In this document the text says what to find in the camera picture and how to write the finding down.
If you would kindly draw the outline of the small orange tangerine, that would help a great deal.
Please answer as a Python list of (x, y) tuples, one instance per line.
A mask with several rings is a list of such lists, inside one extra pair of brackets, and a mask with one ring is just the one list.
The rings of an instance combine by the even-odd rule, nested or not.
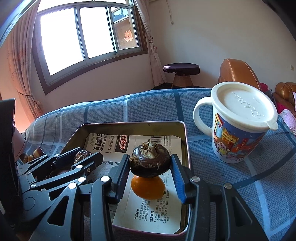
[(131, 188), (138, 197), (146, 200), (161, 199), (166, 194), (166, 186), (159, 176), (144, 178), (134, 175)]

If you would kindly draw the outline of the dark wrinkled passion fruit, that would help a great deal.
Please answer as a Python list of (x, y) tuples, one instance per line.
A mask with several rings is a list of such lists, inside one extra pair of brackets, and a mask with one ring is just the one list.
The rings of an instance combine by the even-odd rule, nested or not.
[(168, 150), (161, 144), (151, 142), (136, 146), (129, 158), (131, 173), (144, 178), (159, 176), (171, 166), (171, 156)]

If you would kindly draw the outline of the printed paper tin liner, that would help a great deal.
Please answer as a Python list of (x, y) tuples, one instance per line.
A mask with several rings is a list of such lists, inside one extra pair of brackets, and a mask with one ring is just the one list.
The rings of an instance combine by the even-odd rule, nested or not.
[[(103, 154), (103, 163), (88, 176), (95, 181), (108, 175), (112, 167), (119, 165), (124, 154), (131, 155), (136, 146), (146, 141), (163, 145), (170, 154), (182, 157), (181, 139), (176, 136), (126, 136), (91, 133), (86, 138), (84, 149)], [(181, 227), (182, 204), (177, 197), (171, 172), (160, 175), (166, 186), (166, 194), (158, 200), (138, 197), (131, 188), (133, 174), (128, 176), (123, 198), (111, 207), (112, 223), (115, 226), (143, 232), (176, 233)]]

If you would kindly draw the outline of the pink metal tin box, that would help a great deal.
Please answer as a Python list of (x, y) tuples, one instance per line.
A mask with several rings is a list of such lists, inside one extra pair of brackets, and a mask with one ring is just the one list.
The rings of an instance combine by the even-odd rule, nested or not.
[[(84, 124), (74, 132), (61, 152), (82, 148), (102, 153), (104, 164), (90, 175), (95, 181), (108, 175), (124, 154), (131, 155), (136, 146), (148, 140), (163, 145), (170, 154), (176, 154), (182, 165), (191, 166), (186, 127), (178, 120)], [(190, 209), (177, 197), (171, 171), (160, 175), (166, 193), (159, 200), (138, 197), (131, 188), (133, 177), (133, 173), (129, 173), (122, 199), (111, 208), (115, 239), (184, 240)]]

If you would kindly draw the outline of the white lidded cartoon mug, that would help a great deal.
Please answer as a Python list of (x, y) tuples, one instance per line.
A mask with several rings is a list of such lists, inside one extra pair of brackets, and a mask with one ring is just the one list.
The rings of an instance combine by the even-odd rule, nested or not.
[(269, 131), (278, 129), (278, 113), (270, 98), (240, 82), (215, 85), (193, 110), (196, 127), (212, 139), (215, 155), (229, 164), (243, 161)]

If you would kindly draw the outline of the pink left curtain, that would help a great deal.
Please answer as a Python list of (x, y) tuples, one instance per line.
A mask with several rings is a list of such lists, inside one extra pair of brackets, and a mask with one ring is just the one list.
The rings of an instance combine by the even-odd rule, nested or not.
[(30, 85), (33, 32), (39, 4), (40, 1), (37, 1), (8, 35), (11, 81), (30, 122), (44, 114), (41, 103), (33, 97)]

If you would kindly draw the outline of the pink curtain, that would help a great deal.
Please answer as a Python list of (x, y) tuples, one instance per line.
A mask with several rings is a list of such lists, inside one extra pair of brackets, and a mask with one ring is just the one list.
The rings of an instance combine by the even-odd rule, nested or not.
[(154, 82), (154, 85), (158, 86), (166, 82), (166, 77), (163, 72), (163, 66), (159, 59), (158, 50), (154, 44), (154, 39), (152, 36), (151, 21), (149, 17), (149, 1), (135, 0), (134, 2), (145, 29), (145, 36), (147, 39), (149, 60), (152, 72), (152, 80)]
[(41, 103), (33, 97), (30, 85), (33, 32), (39, 4), (40, 1), (37, 1), (8, 35), (11, 81), (30, 122), (44, 114)]

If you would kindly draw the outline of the dark cushioned round stool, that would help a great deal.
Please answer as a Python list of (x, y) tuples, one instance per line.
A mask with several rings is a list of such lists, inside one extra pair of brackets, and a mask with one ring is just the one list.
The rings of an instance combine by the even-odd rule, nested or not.
[(192, 63), (171, 63), (163, 66), (165, 73), (174, 73), (172, 88), (188, 88), (193, 87), (191, 75), (199, 75), (200, 67)]

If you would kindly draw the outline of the pink right curtain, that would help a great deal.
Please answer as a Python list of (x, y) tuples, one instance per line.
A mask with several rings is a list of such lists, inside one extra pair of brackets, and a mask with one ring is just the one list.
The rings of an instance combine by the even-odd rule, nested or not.
[(159, 59), (158, 50), (154, 44), (154, 39), (152, 36), (151, 21), (149, 17), (149, 1), (135, 0), (134, 2), (145, 29), (145, 36), (147, 39), (149, 60), (152, 72), (152, 80), (154, 82), (154, 85), (158, 86), (166, 82), (166, 77), (163, 72), (163, 66)]

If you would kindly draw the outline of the window with metal frame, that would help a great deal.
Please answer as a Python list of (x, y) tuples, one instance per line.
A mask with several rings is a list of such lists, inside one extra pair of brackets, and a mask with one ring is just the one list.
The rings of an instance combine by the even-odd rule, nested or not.
[(147, 53), (134, 1), (41, 1), (33, 56), (45, 94), (102, 65)]

